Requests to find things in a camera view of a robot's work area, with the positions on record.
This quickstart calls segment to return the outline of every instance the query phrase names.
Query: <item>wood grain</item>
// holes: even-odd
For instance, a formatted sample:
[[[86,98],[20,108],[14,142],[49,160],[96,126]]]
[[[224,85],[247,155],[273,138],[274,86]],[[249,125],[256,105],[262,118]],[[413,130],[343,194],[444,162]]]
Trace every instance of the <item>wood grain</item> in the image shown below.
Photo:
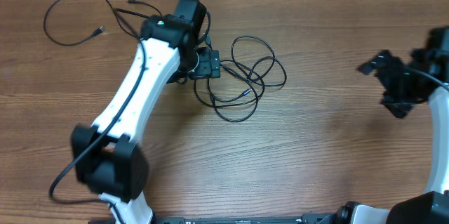
[[[55,38],[76,41],[102,25],[106,32],[77,47],[57,46],[42,30],[53,1],[0,0],[0,223],[109,216],[102,205],[54,204],[47,190],[71,161],[73,127],[90,124],[106,107],[136,42],[102,0],[66,0],[48,20]],[[145,1],[163,13],[177,3]],[[422,194],[431,162],[428,108],[393,118],[379,105],[378,80],[355,68],[384,48],[409,60],[429,29],[449,22],[447,0],[201,1],[212,14],[211,37],[221,58],[230,58],[238,35],[259,36],[276,51],[288,81],[264,95],[254,116],[240,124],[199,104],[192,83],[165,87],[143,143],[152,167],[145,196],[159,216],[295,216],[334,211],[347,200],[389,208]],[[141,20],[129,19],[139,27]],[[253,41],[235,49],[248,64],[268,55]],[[276,68],[267,76],[280,80]],[[224,97],[246,89],[226,74],[213,88]],[[73,173],[57,195],[94,196]]]

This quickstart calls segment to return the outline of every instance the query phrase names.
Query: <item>wooden tabletop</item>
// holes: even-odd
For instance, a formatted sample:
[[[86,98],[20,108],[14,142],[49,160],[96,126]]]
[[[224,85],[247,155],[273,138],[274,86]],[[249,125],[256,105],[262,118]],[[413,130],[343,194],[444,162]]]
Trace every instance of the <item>wooden tabletop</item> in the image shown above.
[[[106,218],[101,204],[57,205],[48,187],[72,160],[69,136],[112,99],[137,43],[117,26],[103,0],[0,0],[0,223],[85,223]],[[110,0],[146,14],[144,6]],[[177,0],[144,0],[172,13]],[[409,61],[432,27],[449,23],[448,0],[200,0],[222,59],[249,34],[268,41],[288,73],[256,113],[229,123],[201,105],[192,82],[167,85],[145,130],[151,166],[145,187],[158,216],[296,216],[335,211],[348,200],[390,208],[423,193],[431,163],[426,105],[395,119],[379,105],[383,87],[356,71],[381,49]],[[136,28],[139,18],[126,16]],[[236,59],[252,64],[269,51],[242,41]],[[267,82],[279,82],[275,67]],[[212,80],[225,98],[247,87],[228,74]],[[205,93],[200,85],[202,95]],[[248,109],[227,111],[238,117]],[[94,197],[71,172],[65,199]]]

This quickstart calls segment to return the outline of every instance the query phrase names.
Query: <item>wooden surface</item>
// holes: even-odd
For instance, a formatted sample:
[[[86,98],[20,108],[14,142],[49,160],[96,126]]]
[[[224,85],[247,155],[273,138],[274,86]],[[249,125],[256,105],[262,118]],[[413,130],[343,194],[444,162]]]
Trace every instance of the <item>wooden surface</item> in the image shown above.
[[[102,0],[66,0],[48,20],[56,39],[77,41],[102,25],[106,32],[77,47],[57,46],[42,31],[54,1],[0,0],[0,223],[109,216],[104,205],[56,205],[47,191],[72,160],[73,127],[90,124],[107,106],[136,42]],[[145,1],[163,13],[177,3]],[[238,35],[256,35],[272,45],[288,81],[268,91],[240,124],[200,105],[192,83],[165,87],[143,142],[152,167],[145,196],[159,216],[295,216],[335,211],[347,200],[389,208],[422,194],[431,162],[427,106],[393,118],[379,105],[378,80],[355,68],[383,48],[408,61],[429,29],[449,23],[447,0],[201,1],[212,14],[210,33],[222,59],[230,58]],[[129,19],[139,27],[141,20]],[[256,42],[236,45],[241,62],[266,55]],[[280,80],[274,68],[267,81]],[[213,88],[224,97],[246,89],[226,74]],[[94,196],[73,173],[56,193]]]

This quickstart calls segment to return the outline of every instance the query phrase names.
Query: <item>wooden table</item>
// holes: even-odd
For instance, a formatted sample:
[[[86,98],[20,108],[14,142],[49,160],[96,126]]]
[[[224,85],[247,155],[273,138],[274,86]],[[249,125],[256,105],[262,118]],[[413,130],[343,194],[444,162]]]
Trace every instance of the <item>wooden table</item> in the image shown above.
[[[85,223],[109,216],[105,205],[52,203],[48,187],[72,160],[69,136],[107,106],[126,75],[136,42],[103,0],[0,0],[0,222]],[[126,0],[116,7],[152,14]],[[172,13],[177,0],[145,0]],[[192,82],[165,87],[143,142],[151,175],[145,188],[158,216],[295,216],[335,211],[348,200],[389,208],[422,194],[431,162],[426,105],[395,119],[379,105],[383,88],[355,69],[380,49],[409,61],[427,31],[449,23],[448,0],[201,0],[222,59],[231,42],[267,40],[288,81],[270,90],[248,121],[232,124],[194,97]],[[141,19],[127,17],[139,28]],[[254,63],[269,51],[254,41],[236,57]],[[267,81],[280,81],[274,68]],[[245,84],[223,74],[218,95]],[[232,110],[237,117],[247,110]],[[94,197],[71,172],[56,194]]]

